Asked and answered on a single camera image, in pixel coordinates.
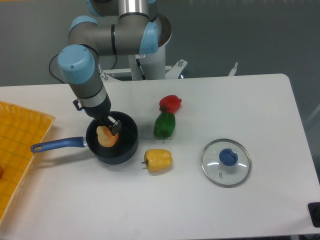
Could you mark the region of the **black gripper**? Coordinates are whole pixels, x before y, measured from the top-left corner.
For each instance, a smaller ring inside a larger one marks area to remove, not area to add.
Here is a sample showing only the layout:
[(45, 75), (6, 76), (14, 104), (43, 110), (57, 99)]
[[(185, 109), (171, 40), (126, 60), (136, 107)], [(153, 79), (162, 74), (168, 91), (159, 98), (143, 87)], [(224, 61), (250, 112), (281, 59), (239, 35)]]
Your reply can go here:
[(78, 111), (84, 110), (88, 116), (96, 119), (99, 122), (99, 133), (111, 133), (112, 136), (115, 136), (121, 131), (121, 121), (110, 115), (111, 101), (108, 96), (100, 104), (92, 107), (82, 105), (77, 99), (72, 103)]

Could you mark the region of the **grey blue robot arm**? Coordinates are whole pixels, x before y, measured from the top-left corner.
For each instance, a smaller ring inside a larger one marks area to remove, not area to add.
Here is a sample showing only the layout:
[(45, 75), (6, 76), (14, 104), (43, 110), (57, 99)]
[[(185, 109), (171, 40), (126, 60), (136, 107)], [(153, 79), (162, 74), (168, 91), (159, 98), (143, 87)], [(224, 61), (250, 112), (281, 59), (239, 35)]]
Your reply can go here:
[(119, 22), (99, 25), (90, 16), (76, 17), (68, 45), (57, 57), (58, 67), (86, 114), (116, 135), (122, 123), (110, 113), (111, 101), (98, 72), (100, 56), (147, 55), (159, 48), (155, 0), (89, 0), (99, 17), (118, 16)]

